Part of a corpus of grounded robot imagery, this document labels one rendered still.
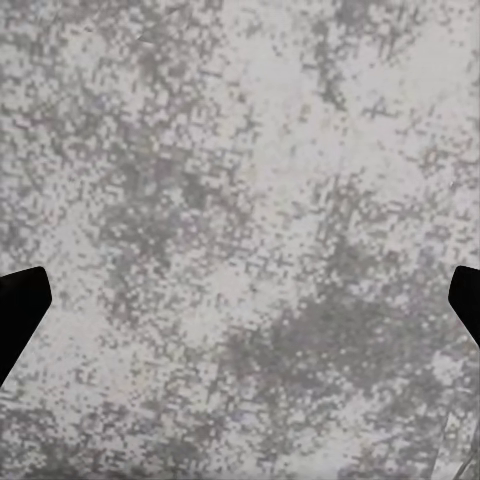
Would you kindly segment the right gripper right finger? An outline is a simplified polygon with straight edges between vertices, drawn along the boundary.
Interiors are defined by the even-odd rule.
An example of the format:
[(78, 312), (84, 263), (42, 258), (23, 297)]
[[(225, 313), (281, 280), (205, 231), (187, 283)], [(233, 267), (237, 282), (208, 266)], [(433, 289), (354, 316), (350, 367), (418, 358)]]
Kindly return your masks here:
[(448, 300), (480, 347), (480, 270), (458, 266), (450, 284)]

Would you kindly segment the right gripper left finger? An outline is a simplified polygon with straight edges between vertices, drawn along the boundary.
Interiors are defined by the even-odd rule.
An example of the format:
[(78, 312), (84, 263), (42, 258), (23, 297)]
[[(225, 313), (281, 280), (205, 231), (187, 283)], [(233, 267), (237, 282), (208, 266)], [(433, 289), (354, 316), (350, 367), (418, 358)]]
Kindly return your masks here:
[(0, 386), (52, 303), (41, 265), (0, 277)]

